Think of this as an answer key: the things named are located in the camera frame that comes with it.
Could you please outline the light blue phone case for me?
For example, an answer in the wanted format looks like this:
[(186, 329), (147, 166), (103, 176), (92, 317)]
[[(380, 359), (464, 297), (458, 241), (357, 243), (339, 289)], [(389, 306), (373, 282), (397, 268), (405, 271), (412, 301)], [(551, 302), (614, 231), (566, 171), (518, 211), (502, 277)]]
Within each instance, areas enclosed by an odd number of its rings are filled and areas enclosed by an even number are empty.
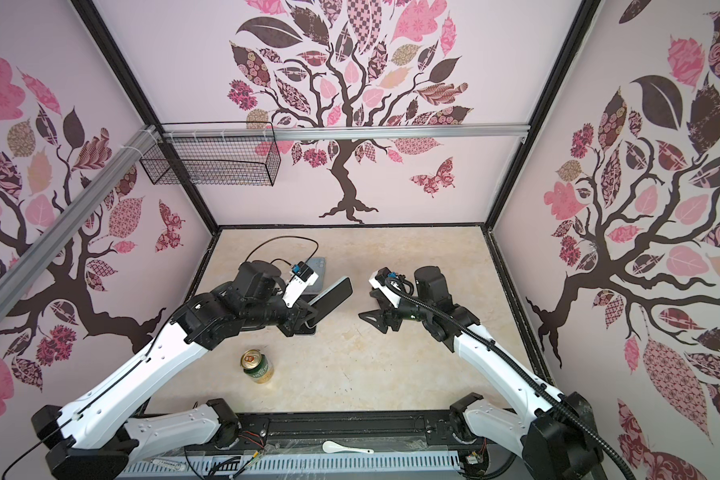
[(310, 285), (305, 293), (317, 295), (324, 289), (327, 261), (325, 257), (313, 257), (307, 261), (307, 265), (318, 275), (316, 282)]

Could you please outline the black smartphone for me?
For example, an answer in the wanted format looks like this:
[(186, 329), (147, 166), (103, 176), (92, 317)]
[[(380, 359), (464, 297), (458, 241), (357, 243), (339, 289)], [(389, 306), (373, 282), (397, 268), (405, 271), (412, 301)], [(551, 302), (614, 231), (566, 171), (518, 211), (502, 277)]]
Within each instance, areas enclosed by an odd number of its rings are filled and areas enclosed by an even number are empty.
[(317, 331), (316, 327), (310, 327), (306, 324), (302, 325), (297, 331), (297, 335), (314, 335)]

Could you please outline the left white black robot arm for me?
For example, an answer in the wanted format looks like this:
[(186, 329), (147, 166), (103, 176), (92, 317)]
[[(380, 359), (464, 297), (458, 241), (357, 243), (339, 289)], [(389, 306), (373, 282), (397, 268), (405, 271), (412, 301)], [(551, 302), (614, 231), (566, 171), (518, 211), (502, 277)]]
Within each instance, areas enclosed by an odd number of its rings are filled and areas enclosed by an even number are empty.
[(132, 463), (188, 445), (228, 447), (237, 415), (222, 399), (187, 412), (137, 419), (137, 408), (172, 377), (228, 338), (269, 326), (304, 333), (316, 309), (302, 295), (319, 276), (306, 263), (289, 281), (271, 263), (242, 263), (236, 277), (198, 294), (169, 317), (156, 337), (88, 393), (32, 417), (56, 479), (114, 479)]

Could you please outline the phone with white case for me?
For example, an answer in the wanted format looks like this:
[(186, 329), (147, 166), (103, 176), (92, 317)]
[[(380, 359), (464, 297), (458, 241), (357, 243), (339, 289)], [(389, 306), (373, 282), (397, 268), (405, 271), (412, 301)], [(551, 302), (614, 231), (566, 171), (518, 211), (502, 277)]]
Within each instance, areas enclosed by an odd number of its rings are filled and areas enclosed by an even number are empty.
[(314, 312), (312, 317), (307, 320), (306, 326), (314, 329), (319, 322), (336, 310), (352, 294), (353, 287), (350, 278), (344, 276), (339, 279), (309, 302), (309, 306)]

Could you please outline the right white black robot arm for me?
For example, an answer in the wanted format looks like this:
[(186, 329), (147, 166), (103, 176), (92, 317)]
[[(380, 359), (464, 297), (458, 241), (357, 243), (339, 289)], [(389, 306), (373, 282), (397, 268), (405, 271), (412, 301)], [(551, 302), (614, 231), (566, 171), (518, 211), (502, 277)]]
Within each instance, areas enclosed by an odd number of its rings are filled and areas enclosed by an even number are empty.
[(382, 268), (369, 278), (378, 309), (360, 319), (382, 333), (405, 321), (474, 367), (509, 403), (492, 405), (479, 395), (451, 407), (463, 436), (483, 437), (520, 458), (534, 479), (601, 479), (603, 447), (589, 402), (543, 381), (501, 347), (467, 308), (454, 302), (440, 268), (417, 269), (414, 278)]

